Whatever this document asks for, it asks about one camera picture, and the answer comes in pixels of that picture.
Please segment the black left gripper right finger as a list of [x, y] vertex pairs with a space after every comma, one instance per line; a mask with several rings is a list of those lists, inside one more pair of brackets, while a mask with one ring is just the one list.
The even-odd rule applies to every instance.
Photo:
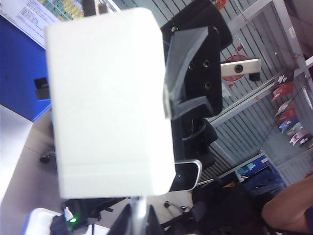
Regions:
[[152, 205], [148, 207], [148, 216], [146, 220], [146, 235], [163, 235], [163, 228], [161, 227], [155, 209]]

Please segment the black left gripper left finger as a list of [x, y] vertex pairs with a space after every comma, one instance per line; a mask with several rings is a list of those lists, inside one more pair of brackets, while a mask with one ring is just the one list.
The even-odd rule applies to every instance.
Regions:
[[132, 235], [132, 208], [127, 204], [112, 226], [112, 235]]

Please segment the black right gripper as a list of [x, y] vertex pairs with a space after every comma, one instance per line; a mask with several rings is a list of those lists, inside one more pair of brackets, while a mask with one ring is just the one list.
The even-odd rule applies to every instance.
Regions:
[[230, 58], [220, 62], [220, 34], [215, 27], [200, 27], [173, 34], [166, 59], [163, 104], [172, 122], [173, 143], [183, 151], [179, 159], [214, 164], [209, 149], [218, 139], [207, 118], [223, 109], [221, 77], [235, 81], [248, 75], [260, 80], [259, 58]]

